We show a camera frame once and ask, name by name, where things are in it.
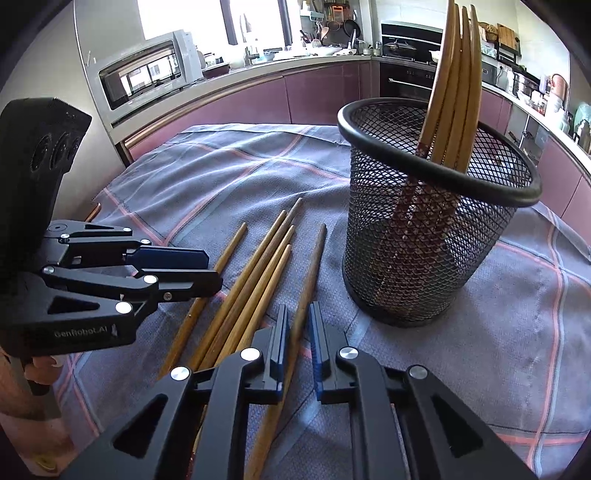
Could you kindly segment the person left hand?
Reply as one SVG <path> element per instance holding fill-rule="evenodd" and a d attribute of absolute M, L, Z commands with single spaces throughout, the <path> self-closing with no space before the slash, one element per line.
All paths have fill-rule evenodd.
<path fill-rule="evenodd" d="M 62 355 L 33 357 L 32 362 L 24 367 L 24 376 L 40 385 L 52 385 L 61 375 L 63 360 Z"/>

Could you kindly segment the pink sleeve left forearm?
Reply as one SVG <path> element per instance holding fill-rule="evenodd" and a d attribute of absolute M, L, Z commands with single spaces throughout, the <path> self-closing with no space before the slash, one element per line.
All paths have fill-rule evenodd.
<path fill-rule="evenodd" d="M 61 414 L 25 388 L 6 355 L 1 356 L 1 427 L 34 474 L 54 476 L 76 456 Z"/>

